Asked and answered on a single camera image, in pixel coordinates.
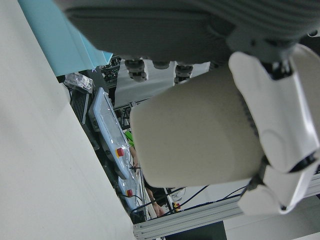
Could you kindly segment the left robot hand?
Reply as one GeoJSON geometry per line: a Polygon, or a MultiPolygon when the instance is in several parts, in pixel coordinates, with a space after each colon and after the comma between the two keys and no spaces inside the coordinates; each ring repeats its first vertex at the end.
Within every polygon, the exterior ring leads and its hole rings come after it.
{"type": "Polygon", "coordinates": [[[320,59],[300,39],[317,0],[58,0],[99,50],[141,66],[213,61],[217,69],[134,107],[133,160],[149,185],[249,180],[246,215],[284,215],[320,161],[320,59]]]}

